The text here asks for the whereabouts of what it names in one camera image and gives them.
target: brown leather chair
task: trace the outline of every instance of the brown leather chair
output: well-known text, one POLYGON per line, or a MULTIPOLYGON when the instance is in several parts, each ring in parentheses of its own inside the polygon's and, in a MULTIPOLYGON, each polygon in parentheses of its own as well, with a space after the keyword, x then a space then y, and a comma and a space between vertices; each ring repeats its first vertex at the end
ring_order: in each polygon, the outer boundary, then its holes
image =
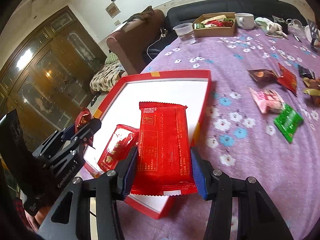
POLYGON ((163 12, 155 10, 148 22, 135 19, 108 36, 107 46, 118 56, 128 75, 138 74, 146 67, 142 53, 160 37, 163 23, 163 12))

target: mug handle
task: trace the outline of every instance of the mug handle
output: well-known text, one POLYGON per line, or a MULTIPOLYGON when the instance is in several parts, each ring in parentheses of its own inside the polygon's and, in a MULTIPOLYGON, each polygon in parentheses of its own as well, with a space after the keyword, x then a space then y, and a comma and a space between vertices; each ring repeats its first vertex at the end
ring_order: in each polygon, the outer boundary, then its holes
POLYGON ((243 17, 240 17, 240 18, 239 18, 239 23, 240 23, 239 26, 240 26, 240 27, 243 27, 243 24, 244 24, 244 22, 243 22, 243 17))

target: clear cup of water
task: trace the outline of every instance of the clear cup of water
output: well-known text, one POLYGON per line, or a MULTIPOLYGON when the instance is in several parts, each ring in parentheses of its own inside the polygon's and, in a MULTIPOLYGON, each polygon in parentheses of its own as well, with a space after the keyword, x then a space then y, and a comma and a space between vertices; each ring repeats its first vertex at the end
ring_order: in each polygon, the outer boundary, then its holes
POLYGON ((183 23, 173 27, 173 29, 184 44, 190 45, 196 42, 192 23, 183 23))

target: cardboard box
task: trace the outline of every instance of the cardboard box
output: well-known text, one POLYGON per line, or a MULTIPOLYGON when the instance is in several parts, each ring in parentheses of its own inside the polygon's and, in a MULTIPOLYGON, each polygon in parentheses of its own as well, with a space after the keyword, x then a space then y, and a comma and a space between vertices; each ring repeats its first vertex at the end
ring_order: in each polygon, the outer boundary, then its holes
POLYGON ((225 15, 227 18, 233 19, 234 23, 232 27, 212 27, 204 29, 193 30, 196 38, 204 37, 232 37, 236 31, 236 17, 234 12, 229 13, 208 13, 201 15, 198 19, 193 22, 193 27, 195 23, 201 23, 206 19, 216 17, 219 15, 225 15))

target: purple tablecloth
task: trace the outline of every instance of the purple tablecloth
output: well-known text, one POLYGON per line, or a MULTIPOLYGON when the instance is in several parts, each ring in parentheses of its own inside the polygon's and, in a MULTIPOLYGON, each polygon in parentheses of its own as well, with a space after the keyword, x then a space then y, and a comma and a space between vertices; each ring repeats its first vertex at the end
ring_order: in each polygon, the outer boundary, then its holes
MULTIPOLYGON (((320 76, 319 56, 292 36, 281 40, 262 30, 238 30, 236 37, 197 39, 183 45, 179 39, 165 48, 143 72, 210 69, 212 103, 206 109, 198 143, 199 152, 213 167, 230 177, 254 176, 279 209, 296 240, 305 237, 320 217, 319 109, 308 95, 298 74, 298 64, 320 76), (297 76, 297 97, 279 84, 266 84, 304 118, 289 144, 273 124, 275 114, 261 114, 249 91, 260 90, 246 69, 273 69, 278 62, 297 76)), ((237 199, 231 227, 236 238, 237 199)), ((119 203, 119 216, 127 240, 202 239, 211 201, 197 194, 178 196, 168 217, 154 220, 119 203)))

